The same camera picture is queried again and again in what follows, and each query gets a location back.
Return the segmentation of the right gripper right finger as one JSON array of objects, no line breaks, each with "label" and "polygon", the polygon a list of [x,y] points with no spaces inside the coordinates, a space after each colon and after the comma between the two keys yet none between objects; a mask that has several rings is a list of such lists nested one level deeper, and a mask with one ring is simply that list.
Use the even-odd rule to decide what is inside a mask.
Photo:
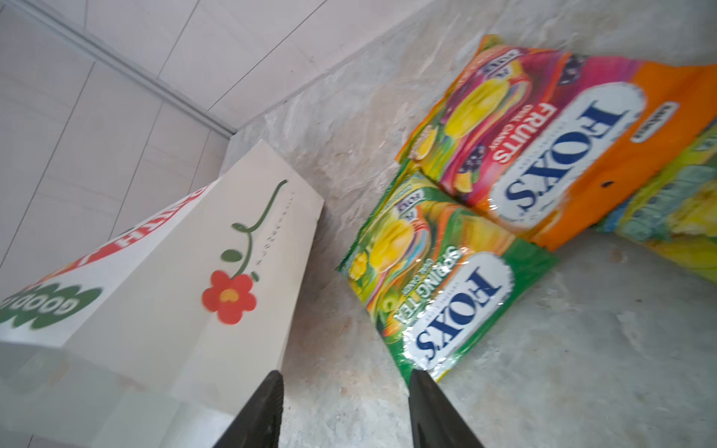
[{"label": "right gripper right finger", "polygon": [[415,448],[484,448],[426,371],[412,371],[409,381],[409,409]]}]

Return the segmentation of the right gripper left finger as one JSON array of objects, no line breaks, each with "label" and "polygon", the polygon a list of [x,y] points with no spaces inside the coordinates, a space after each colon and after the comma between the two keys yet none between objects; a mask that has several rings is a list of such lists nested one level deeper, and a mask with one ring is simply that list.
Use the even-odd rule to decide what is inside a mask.
[{"label": "right gripper left finger", "polygon": [[284,379],[270,371],[215,443],[215,448],[278,448],[284,411]]}]

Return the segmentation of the green Fox's spring tea bag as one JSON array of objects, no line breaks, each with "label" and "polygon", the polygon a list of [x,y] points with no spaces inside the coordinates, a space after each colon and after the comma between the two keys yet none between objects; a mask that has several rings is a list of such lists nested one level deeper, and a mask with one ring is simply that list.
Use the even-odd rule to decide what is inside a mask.
[{"label": "green Fox's spring tea bag", "polygon": [[716,282],[716,123],[595,229]]}]

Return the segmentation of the white paper bag with flower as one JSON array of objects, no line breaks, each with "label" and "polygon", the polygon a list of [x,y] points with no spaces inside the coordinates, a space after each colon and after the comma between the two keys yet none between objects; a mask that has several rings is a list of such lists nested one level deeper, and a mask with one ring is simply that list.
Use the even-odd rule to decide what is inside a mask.
[{"label": "white paper bag with flower", "polygon": [[266,142],[1,302],[1,426],[159,447],[280,368],[322,197]]}]

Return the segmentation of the orange Fox's fruits candy bag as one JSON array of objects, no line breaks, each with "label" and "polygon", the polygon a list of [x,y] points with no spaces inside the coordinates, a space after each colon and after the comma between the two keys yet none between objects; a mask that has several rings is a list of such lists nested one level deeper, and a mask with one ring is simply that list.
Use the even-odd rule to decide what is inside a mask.
[{"label": "orange Fox's fruits candy bag", "polygon": [[533,244],[563,246],[716,116],[714,65],[663,65],[485,35],[398,153]]}]

